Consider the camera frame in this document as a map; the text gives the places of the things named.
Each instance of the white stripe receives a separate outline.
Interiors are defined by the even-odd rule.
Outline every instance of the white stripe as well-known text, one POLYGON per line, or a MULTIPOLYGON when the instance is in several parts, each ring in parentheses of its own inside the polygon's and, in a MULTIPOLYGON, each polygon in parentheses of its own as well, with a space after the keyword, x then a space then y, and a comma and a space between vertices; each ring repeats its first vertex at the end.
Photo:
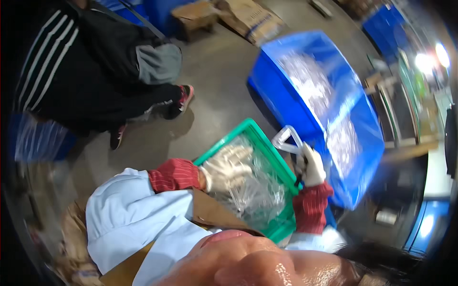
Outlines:
POLYGON ((75 31, 73 32, 73 35, 71 36, 70 40, 68 41, 68 43, 65 44, 65 47, 64 49, 62 50, 62 53, 60 53, 56 63, 54 64, 54 67, 51 71, 51 74, 49 75, 49 78, 48 80, 46 81, 46 84, 44 85, 43 87, 43 91, 41 91, 41 94, 40 94, 40 97, 37 99, 37 101, 35 102, 35 104, 32 106, 32 110, 35 109, 35 107, 38 105, 38 103, 41 101, 41 99, 43 98, 43 95, 46 93, 46 91, 48 90, 49 88, 49 85, 51 84, 51 81, 54 77, 54 73, 56 72, 57 68, 59 67, 60 65, 60 62, 62 61, 62 59, 64 58, 65 54, 67 53, 68 49, 70 48, 70 46, 73 44, 73 41, 75 40, 76 38, 76 35, 78 34, 78 31, 79 29, 76 28, 75 31))
MULTIPOLYGON (((29 53, 27 54, 26 60, 24 61, 24 65, 22 66, 21 75, 19 76, 19 79, 21 79, 21 78, 22 78, 22 75, 24 74, 24 70, 25 70, 25 68, 26 68, 27 62, 28 62, 28 60, 29 60, 29 58, 30 58, 30 55, 32 54, 33 48, 35 47, 35 45, 36 45, 37 42, 38 42, 38 39, 40 39, 41 34, 43 34, 43 31, 46 29, 46 27, 49 26, 49 24, 51 24, 51 22, 57 17, 57 15, 59 15, 59 13, 60 13, 60 10, 58 10, 56 13, 54 13, 54 15, 51 16, 51 18, 49 18, 49 20, 44 24, 44 26, 41 27, 41 30, 40 30, 40 32, 38 33, 38 36, 35 38, 35 41, 33 42, 32 47, 30 48, 29 53)), ((19 81, 19 82, 17 83, 16 91, 17 91, 17 88, 19 87, 19 83, 20 83, 20 82, 21 82, 21 81, 19 81)))
MULTIPOLYGON (((64 15, 62 20, 65 20, 66 18, 67 18, 67 15, 64 15)), ((56 26, 51 32, 48 33, 48 35, 46 36, 46 39, 44 39, 44 41, 43 41, 43 44, 41 44, 40 50, 38 50, 38 53, 35 56, 35 59, 33 60, 32 66, 30 67, 29 73, 27 74, 27 79, 26 79, 26 81, 24 83, 24 86, 22 87, 21 95, 19 96, 19 101, 18 101, 19 107, 21 105, 21 101, 22 101, 22 97, 24 96, 24 92, 27 89, 27 85, 28 85, 28 83, 30 81, 30 77, 32 77, 33 70, 35 69, 35 66, 37 65, 37 62, 40 59, 41 54, 44 51, 44 48, 48 45, 48 42, 51 39, 51 36, 56 33, 56 31, 60 28, 60 26, 62 26, 62 23, 63 23, 62 20, 57 24, 58 26, 56 26)))
MULTIPOLYGON (((62 26, 62 24, 65 22, 65 20, 67 20, 67 15, 64 15, 62 17, 62 19, 59 21, 59 23, 57 24, 56 27, 54 27, 54 29, 46 36, 46 45, 48 44, 49 40, 51 39, 51 37, 57 32, 57 30, 60 29, 60 27, 62 26)), ((68 24, 67 28, 65 28, 64 32, 62 33, 62 35, 65 35, 68 33, 68 30, 70 29, 70 27, 73 26, 73 20, 70 21, 70 23, 68 24)), ((41 69, 40 69, 40 73, 38 74, 38 77, 37 79, 35 80, 35 84, 33 85, 33 88, 32 88, 32 91, 30 91, 30 94, 29 94, 29 97, 26 101, 26 103, 24 103, 24 108, 23 108, 23 111, 26 110, 27 108, 27 105, 30 103, 30 100, 33 98, 33 94, 35 93, 35 91, 37 90, 37 87, 38 87, 38 84, 40 83, 40 80, 41 80, 41 77, 43 76, 43 73, 44 71, 46 70, 46 68, 48 67, 48 64, 49 64, 49 61, 51 60, 52 56, 54 55, 54 52, 56 51, 57 49, 57 46, 59 45, 60 41, 62 40, 62 35, 54 42, 54 45, 53 47, 51 48, 51 50, 49 51, 48 53, 48 56, 46 57, 43 65, 41 66, 41 69)))

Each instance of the black hair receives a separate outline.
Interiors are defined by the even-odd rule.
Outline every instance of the black hair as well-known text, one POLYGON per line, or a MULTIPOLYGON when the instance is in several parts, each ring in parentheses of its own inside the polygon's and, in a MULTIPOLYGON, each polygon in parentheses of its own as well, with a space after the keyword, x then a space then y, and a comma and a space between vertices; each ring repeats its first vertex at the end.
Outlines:
POLYGON ((411 285, 425 260, 421 254, 412 255, 376 242, 347 244, 335 254, 352 261, 361 277, 364 274, 379 276, 390 285, 411 285))

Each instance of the plastic container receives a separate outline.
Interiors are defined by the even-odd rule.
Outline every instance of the plastic container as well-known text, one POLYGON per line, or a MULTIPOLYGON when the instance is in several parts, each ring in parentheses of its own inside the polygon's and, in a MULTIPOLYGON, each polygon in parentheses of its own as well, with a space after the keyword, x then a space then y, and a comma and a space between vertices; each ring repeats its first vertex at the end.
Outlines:
POLYGON ((409 45, 402 25, 405 19, 394 7, 383 5, 363 22, 363 29, 376 43, 388 63, 393 63, 398 55, 398 47, 409 45))
POLYGON ((259 230, 274 243, 278 243, 296 230, 296 218, 294 216, 292 198, 298 194, 299 189, 294 187, 296 181, 295 175, 253 119, 248 118, 240 123, 239 126, 234 128, 234 130, 213 145, 210 150, 199 157, 194 164, 197 166, 202 165, 207 159, 215 155, 219 149, 240 134, 245 135, 254 148, 261 150, 277 173, 278 178, 281 180, 280 183, 287 189, 285 191, 286 206, 282 213, 277 216, 276 220, 272 220, 269 223, 268 228, 259 230))
MULTIPOLYGON (((143 6, 143 4, 139 4, 139 5, 134 6, 134 10, 135 10, 138 14, 140 14, 141 16, 143 16, 143 18, 145 18, 147 21, 149 21, 149 17, 146 15, 145 7, 143 6)), ((116 14, 118 14, 119 16, 123 17, 124 19, 131 21, 131 22, 134 23, 135 25, 144 26, 144 24, 142 23, 142 21, 140 21, 140 19, 138 19, 137 16, 135 16, 134 14, 132 14, 132 12, 130 12, 129 10, 127 10, 127 8, 118 9, 118 10, 115 10, 114 12, 115 12, 116 14)))
POLYGON ((263 98, 278 122, 293 126, 302 140, 323 136, 348 114, 364 90, 339 49, 322 31, 293 33, 261 46, 248 82, 263 98), (289 53, 304 53, 323 68, 334 90, 333 101, 321 121, 304 102, 278 60, 289 53))
POLYGON ((196 0, 143 0, 146 14, 149 16, 149 21, 164 35, 170 37, 176 34, 179 26, 176 19, 173 18, 171 12, 174 8, 196 0))
POLYGON ((77 140, 58 123, 36 122, 26 113, 11 115, 8 138, 10 156, 21 162, 64 160, 77 140))
POLYGON ((330 202, 354 210, 372 180, 385 144, 358 76, 332 41, 323 32, 314 31, 269 42, 261 47, 248 81, 278 122, 294 127, 301 140, 320 153, 327 181, 334 188, 330 202), (278 64, 278 59, 292 52, 312 56, 326 72, 333 88, 333 101, 325 120, 318 120, 278 64), (343 126, 348 127, 343 122, 350 122, 349 135, 339 133, 343 126), (336 146, 338 136, 342 139, 339 141, 348 143, 344 145, 348 148, 329 150, 330 146, 336 146), (351 162, 342 164, 345 159, 351 162))

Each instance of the light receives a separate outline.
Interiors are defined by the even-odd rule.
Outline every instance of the light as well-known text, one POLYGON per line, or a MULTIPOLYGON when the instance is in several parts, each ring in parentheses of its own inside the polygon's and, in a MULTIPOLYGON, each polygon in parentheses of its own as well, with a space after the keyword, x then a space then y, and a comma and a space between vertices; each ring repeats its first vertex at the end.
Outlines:
POLYGON ((434 225, 434 216, 429 215, 425 217, 420 226, 421 237, 426 237, 431 232, 433 225, 434 225))
POLYGON ((436 54, 441 65, 443 65, 445 68, 448 68, 450 66, 450 58, 448 57, 444 45, 441 43, 437 43, 436 45, 436 54))
POLYGON ((432 75, 432 68, 434 67, 434 59, 426 54, 418 54, 415 57, 415 65, 417 68, 426 75, 432 75))

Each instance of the concrete floor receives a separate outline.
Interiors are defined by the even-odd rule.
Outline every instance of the concrete floor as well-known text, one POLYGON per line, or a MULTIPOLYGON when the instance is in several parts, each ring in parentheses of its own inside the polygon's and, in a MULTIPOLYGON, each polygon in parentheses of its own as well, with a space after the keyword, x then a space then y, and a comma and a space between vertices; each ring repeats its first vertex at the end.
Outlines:
MULTIPOLYGON (((366 55, 377 56, 377 52, 360 27, 332 0, 322 0, 334 15, 329 20, 306 0, 259 2, 284 20, 287 27, 282 35, 321 29, 335 42, 360 79, 368 75, 371 66, 366 55)), ((188 45, 179 44, 184 59, 177 83, 191 84, 196 91, 196 98, 183 116, 174 121, 152 119, 129 125, 115 151, 109 149, 109 134, 103 133, 81 142, 65 162, 29 166, 33 188, 47 190, 46 197, 59 205, 39 208, 47 218, 45 226, 55 234, 46 239, 46 244, 55 245, 59 240, 58 213, 66 205, 76 197, 89 196, 126 167, 153 169, 168 158, 195 159, 248 117, 259 124, 269 139, 276 134, 278 127, 263 116, 256 105, 259 98, 252 97, 246 86, 259 49, 221 25, 215 27, 213 34, 204 32, 199 36, 188 45)))

